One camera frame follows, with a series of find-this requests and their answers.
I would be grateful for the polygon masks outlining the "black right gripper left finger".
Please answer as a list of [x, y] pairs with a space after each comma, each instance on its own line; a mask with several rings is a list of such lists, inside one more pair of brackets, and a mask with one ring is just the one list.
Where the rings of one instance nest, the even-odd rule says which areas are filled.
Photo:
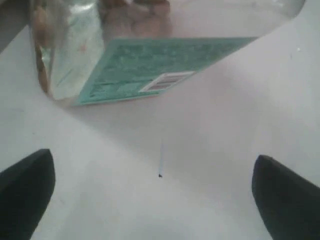
[[29, 240], [55, 188], [49, 149], [39, 149], [0, 173], [0, 238]]

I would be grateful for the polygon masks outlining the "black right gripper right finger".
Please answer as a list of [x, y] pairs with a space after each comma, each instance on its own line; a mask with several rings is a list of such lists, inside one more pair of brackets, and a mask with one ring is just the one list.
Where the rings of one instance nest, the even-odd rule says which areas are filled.
[[251, 191], [271, 238], [320, 238], [320, 189], [267, 155], [254, 163]]

